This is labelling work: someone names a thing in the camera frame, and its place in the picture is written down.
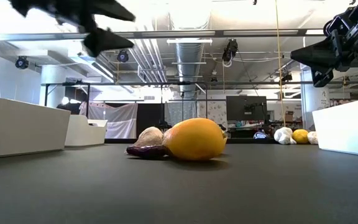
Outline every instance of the eggplant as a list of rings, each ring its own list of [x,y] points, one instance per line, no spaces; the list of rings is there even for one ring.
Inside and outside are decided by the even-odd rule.
[[[168,149],[163,145],[158,146],[128,146],[127,151],[129,155],[137,156],[142,159],[161,159],[167,155]]]

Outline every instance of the computer monitor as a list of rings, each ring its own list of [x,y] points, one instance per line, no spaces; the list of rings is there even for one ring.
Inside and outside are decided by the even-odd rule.
[[[266,96],[227,96],[227,121],[267,120]]]

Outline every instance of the white stuffed toy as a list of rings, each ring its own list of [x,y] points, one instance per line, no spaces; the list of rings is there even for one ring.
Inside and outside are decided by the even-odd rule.
[[[316,131],[309,132],[308,139],[309,139],[310,144],[318,144],[318,138],[317,138]]]
[[[274,140],[280,144],[296,144],[290,128],[280,128],[274,133]]]

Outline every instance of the column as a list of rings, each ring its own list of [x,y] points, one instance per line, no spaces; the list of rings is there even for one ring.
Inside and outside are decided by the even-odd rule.
[[[66,81],[66,68],[58,66],[43,66],[41,72],[41,83],[63,83]],[[66,88],[63,86],[58,86],[54,90],[55,86],[49,86],[48,90],[50,94],[48,95],[48,107],[56,108],[62,102],[63,97],[65,96]],[[45,87],[41,86],[40,92],[40,103],[39,105],[44,105],[45,103]]]
[[[301,65],[301,81],[312,81],[310,67]],[[315,131],[312,112],[329,107],[328,87],[316,88],[313,84],[301,85],[301,102],[303,128]]]

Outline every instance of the dark gray table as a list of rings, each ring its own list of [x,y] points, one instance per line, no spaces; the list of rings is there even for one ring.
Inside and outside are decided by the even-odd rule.
[[[358,156],[236,144],[194,164],[125,147],[0,158],[0,223],[358,223]]]

